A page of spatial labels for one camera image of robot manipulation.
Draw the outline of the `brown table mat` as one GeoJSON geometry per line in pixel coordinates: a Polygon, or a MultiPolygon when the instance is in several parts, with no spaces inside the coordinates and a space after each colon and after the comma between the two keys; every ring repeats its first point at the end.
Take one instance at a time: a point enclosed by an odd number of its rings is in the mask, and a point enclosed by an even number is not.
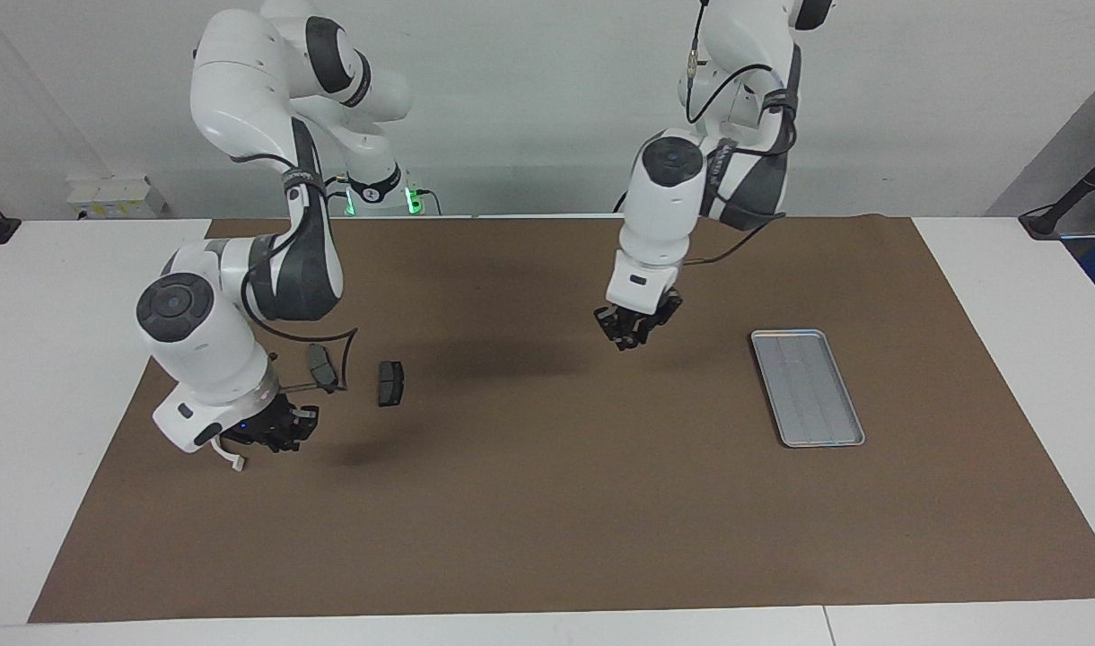
{"type": "Polygon", "coordinates": [[[171,446],[155,364],[39,623],[1095,598],[1095,537],[915,224],[788,218],[618,351],[613,220],[342,220],[350,388],[297,453],[171,446]],[[819,328],[866,432],[780,442],[749,335],[819,328]],[[404,396],[378,406],[378,365],[404,396]]]}

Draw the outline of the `curved dark brake pad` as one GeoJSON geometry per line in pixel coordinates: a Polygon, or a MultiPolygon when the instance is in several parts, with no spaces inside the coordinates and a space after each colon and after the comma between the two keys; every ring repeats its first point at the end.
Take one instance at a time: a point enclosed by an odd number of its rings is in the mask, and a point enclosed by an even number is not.
{"type": "Polygon", "coordinates": [[[315,388],[331,394],[338,390],[341,377],[331,361],[328,349],[321,344],[309,344],[307,347],[307,368],[312,376],[315,388]]]}

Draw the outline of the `silver metal tray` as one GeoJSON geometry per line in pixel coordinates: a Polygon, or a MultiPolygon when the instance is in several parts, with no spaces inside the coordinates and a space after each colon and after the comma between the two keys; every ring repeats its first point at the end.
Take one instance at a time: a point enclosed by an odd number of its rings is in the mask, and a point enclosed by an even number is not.
{"type": "Polygon", "coordinates": [[[782,445],[833,449],[866,441],[821,330],[761,328],[749,341],[782,445]]]}

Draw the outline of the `white power strip box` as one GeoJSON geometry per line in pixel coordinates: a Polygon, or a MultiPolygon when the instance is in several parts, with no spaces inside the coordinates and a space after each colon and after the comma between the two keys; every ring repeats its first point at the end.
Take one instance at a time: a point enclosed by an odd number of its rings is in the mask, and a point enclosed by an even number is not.
{"type": "Polygon", "coordinates": [[[73,180],[66,200],[77,220],[163,218],[169,205],[148,176],[73,180]]]}

